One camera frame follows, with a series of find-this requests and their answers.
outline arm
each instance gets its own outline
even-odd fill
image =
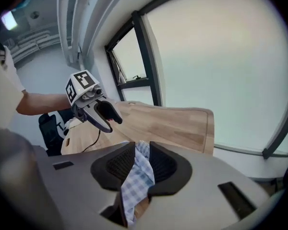
[[[65,94],[35,94],[25,90],[22,92],[24,96],[16,110],[23,115],[39,115],[71,107]]]

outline black wire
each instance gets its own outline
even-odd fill
[[[100,136],[100,130],[99,130],[99,132],[98,132],[98,137],[97,137],[97,140],[93,143],[93,144],[91,144],[91,145],[89,145],[86,149],[88,149],[88,148],[90,148],[91,146],[93,146],[93,145],[95,145],[96,144],[96,142],[98,141],[98,139],[99,139],[99,136]]]

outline black gripper pad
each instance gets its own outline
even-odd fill
[[[119,191],[134,165],[135,143],[129,142],[106,156],[95,160],[91,174],[107,190]]]
[[[191,164],[155,142],[151,141],[149,146],[149,162],[154,171],[155,185],[148,189],[148,198],[177,193],[191,178]]]

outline checkered cloth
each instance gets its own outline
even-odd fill
[[[125,216],[129,226],[136,222],[134,207],[147,197],[148,189],[153,185],[155,185],[155,177],[149,163],[149,144],[140,141],[135,145],[134,165],[121,186]]]

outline wooden table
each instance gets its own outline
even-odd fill
[[[101,132],[98,142],[86,151],[113,146],[123,141],[156,141],[201,153],[211,154],[214,148],[213,113],[201,108],[166,108],[140,102],[118,102],[123,123],[110,121],[112,133]],[[93,144],[98,129],[84,122],[69,130],[62,155],[78,153]]]

